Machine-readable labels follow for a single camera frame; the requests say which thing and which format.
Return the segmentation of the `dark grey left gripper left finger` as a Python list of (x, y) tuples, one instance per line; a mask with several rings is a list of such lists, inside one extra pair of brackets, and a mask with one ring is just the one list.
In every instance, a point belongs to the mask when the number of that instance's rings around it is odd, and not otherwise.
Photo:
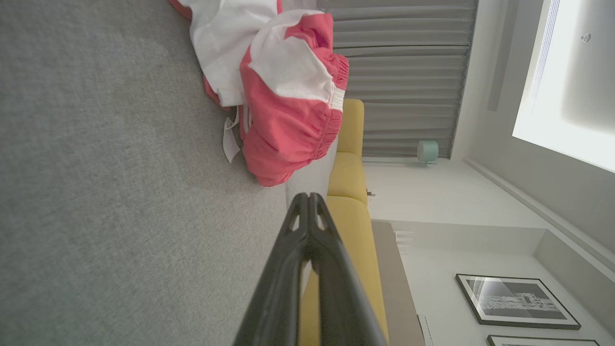
[(292, 200), (233, 346), (296, 346), (308, 201)]

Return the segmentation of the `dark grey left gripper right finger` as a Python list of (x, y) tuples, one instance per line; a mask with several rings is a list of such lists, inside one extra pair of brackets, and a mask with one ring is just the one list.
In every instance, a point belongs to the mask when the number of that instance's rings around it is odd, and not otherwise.
[(309, 220), (309, 346), (387, 346), (321, 195), (310, 195)]

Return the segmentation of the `red shorts white waistband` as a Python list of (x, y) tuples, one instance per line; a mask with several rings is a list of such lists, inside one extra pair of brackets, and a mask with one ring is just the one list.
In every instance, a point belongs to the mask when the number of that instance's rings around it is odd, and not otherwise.
[(337, 138), (349, 62), (333, 41), (330, 13), (283, 12), (255, 35), (240, 62), (243, 152), (261, 186), (283, 184)]

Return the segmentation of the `red white striped shorts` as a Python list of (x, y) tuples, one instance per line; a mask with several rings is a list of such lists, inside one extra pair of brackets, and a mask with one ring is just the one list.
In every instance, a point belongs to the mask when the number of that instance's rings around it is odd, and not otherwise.
[(279, 13), (277, 0), (172, 0), (191, 11), (190, 37), (207, 82), (220, 107), (247, 104), (240, 62), (256, 44), (252, 66), (268, 88), (282, 97), (325, 101), (329, 77), (307, 43), (285, 37), (291, 26), (314, 11)]

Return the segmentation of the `taupe sofa back panel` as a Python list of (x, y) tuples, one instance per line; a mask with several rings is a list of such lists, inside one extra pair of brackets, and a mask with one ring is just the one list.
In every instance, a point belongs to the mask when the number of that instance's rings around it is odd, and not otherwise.
[(372, 221), (390, 346), (425, 346), (393, 226)]

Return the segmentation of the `yellow sofa backrest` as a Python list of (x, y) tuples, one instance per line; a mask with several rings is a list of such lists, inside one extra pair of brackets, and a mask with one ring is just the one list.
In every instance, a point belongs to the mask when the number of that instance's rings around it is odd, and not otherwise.
[(343, 120), (325, 202), (384, 338), (388, 339), (381, 276), (362, 164), (364, 112), (361, 100), (344, 100)]

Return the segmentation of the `teal lamp shade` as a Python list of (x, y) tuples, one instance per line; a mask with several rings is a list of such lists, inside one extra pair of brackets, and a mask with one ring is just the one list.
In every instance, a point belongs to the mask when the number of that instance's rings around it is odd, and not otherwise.
[(416, 155), (406, 156), (363, 156), (363, 163), (373, 164), (410, 164), (418, 166), (433, 166), (439, 159), (440, 147), (436, 141), (419, 141), (417, 144)]

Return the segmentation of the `black framed picture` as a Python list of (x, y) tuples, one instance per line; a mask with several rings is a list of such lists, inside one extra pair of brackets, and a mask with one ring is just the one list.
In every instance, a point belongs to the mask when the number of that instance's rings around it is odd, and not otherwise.
[(540, 279), (456, 274), (481, 325), (578, 331), (581, 324)]
[(595, 340), (584, 339), (547, 339), (489, 335), (486, 340), (489, 346), (600, 346)]

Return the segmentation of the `grey fabric sofa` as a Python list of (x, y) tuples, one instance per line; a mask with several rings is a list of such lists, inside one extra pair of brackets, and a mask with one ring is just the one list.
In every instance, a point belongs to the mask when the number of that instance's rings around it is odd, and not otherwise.
[(0, 346), (232, 346), (286, 214), (167, 0), (0, 0)]

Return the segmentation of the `grey pleated curtain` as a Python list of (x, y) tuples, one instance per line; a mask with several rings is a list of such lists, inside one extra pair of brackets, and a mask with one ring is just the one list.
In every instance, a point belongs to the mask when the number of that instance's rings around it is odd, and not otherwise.
[(411, 158), (455, 140), (479, 0), (316, 0), (349, 60), (345, 96), (365, 106), (363, 156)]

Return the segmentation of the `bright ceiling light panel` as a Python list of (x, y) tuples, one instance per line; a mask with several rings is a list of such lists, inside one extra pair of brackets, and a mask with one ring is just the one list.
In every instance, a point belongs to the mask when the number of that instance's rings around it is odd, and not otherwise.
[(544, 0), (512, 135), (615, 173), (615, 0)]

